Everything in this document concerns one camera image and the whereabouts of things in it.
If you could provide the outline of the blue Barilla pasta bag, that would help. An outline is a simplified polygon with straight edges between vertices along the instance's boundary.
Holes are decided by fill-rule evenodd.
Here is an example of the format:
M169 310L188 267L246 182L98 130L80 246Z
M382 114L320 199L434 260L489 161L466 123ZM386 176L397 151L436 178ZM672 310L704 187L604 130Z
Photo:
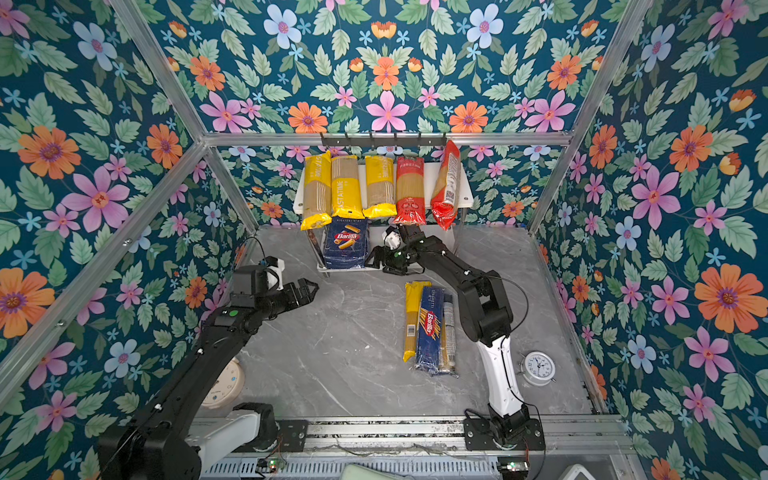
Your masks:
M325 266L335 270L363 268L367 255L368 221L333 218L325 233Z

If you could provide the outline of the blue Barilla spaghetti bag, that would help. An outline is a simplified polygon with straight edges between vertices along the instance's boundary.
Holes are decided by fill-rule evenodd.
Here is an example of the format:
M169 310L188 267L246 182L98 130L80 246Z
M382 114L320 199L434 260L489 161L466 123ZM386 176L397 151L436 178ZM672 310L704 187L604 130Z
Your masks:
M440 373L441 338L444 317L444 290L425 286L417 323L416 368L431 376Z

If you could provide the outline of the red Barilla spaghetti bag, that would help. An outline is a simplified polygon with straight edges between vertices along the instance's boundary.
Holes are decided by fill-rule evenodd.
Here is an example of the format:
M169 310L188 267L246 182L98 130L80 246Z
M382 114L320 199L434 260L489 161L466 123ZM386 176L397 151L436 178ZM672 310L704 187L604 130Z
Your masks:
M425 225L424 160L420 157L399 157L395 179L395 224Z

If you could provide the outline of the yellow wholewheat spaghetti bag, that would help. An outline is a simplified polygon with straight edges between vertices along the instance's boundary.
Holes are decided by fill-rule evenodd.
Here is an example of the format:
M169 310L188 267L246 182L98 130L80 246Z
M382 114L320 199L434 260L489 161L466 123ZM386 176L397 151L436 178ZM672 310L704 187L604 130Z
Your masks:
M365 174L365 217L376 219L396 216L394 161L385 156L366 156Z

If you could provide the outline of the red-ended spaghetti bag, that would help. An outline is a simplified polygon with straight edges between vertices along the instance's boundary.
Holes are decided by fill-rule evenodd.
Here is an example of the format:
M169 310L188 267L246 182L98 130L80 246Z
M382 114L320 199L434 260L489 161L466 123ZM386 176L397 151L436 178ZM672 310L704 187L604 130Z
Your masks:
M449 230L457 217L460 174L459 149L453 141L448 141L430 201L435 222L443 230Z

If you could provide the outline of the yellow Pastatime spaghetti bag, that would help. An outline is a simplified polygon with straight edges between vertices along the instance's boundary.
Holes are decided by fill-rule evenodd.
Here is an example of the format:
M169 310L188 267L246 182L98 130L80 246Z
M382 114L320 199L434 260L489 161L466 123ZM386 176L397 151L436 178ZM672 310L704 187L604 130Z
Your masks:
M331 159L331 210L333 217L364 219L356 156Z

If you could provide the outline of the clear spaghetti bag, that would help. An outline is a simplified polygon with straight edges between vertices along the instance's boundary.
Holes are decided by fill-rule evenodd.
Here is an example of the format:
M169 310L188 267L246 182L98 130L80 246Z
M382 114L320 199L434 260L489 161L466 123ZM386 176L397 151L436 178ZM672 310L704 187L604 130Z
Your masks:
M455 311L453 296L444 294L441 330L441 348L438 372L441 375L456 374Z

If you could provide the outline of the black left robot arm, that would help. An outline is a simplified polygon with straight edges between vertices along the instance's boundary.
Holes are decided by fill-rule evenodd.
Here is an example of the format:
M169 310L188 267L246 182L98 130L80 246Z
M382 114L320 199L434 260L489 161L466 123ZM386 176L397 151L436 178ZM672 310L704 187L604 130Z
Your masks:
M241 403L211 424L195 416L227 365L266 321L311 304L319 290L306 278L285 283L277 260L237 269L229 301L216 309L165 384L124 426L98 439L103 479L197 479L245 444L270 451L279 427L269 404Z

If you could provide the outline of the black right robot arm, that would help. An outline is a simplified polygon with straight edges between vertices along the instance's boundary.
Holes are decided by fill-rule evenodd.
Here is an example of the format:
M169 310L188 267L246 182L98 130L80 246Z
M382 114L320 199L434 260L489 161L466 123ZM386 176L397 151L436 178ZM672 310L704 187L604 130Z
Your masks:
M488 382L490 418L498 422L530 419L519 392L510 350L513 311L503 278L461 260L438 236L415 225L397 228L400 243L377 246L366 264L385 273L405 275L413 264L437 275L453 289L465 335L473 341Z

